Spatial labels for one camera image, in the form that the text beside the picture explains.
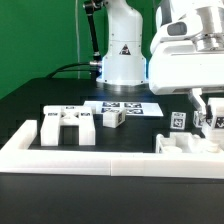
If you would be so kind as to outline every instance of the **white block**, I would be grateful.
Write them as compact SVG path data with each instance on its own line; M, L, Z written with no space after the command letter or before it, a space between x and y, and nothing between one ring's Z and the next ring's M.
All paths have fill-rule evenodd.
M103 113L103 126L116 128L125 121L125 109L111 109Z
M40 131L42 146L58 146L61 112L49 112L45 115Z
M1 151L28 149L37 135L37 121L26 120Z

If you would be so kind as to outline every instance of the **black cable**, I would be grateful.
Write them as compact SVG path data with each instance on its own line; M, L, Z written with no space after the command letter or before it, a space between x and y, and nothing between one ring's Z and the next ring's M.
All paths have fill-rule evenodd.
M82 66L82 65L89 65L89 62L79 62L79 63L73 63L73 64L69 64L69 65L64 65L58 69L56 69L55 71L51 72L50 74L48 74L46 76L46 78L50 79L52 78L55 74L57 74L60 71L65 70L66 68L72 68L72 67L76 67L76 66Z

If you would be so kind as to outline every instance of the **white cube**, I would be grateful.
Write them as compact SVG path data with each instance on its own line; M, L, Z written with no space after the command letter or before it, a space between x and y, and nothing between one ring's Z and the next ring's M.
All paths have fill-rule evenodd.
M103 126L116 128L125 121L125 109L111 109L103 113Z

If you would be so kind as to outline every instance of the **white holder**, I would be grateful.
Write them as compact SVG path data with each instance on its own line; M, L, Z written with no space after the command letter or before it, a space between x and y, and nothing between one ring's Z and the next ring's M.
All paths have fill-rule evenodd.
M79 145L95 145L95 125L90 107L45 106L41 146L58 146L61 126L79 126Z

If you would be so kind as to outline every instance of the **white plastic part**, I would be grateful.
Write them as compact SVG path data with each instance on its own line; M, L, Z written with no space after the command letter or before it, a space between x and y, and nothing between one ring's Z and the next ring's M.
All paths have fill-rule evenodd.
M202 128L203 122L200 120L198 111L194 111L193 124L196 128Z
M202 139L198 135L192 135L188 132L171 132L169 138L163 135L156 137L156 153L221 153L223 150L218 144Z
M95 125L90 107L79 111L79 145L95 145Z
M224 154L0 151L0 172L224 179Z
M161 43L149 63L149 88L154 94L215 91L224 86L223 61L224 54L197 53L191 41Z
M61 126L79 126L79 145L95 145L95 125L91 107L45 106L41 145L58 146Z
M103 126L116 128L125 121L126 109L111 109L103 113Z
M146 83L146 59L141 53L142 16L126 0L107 0L108 52L99 83L136 86Z
M1 151L28 149L37 135L37 121L26 120Z

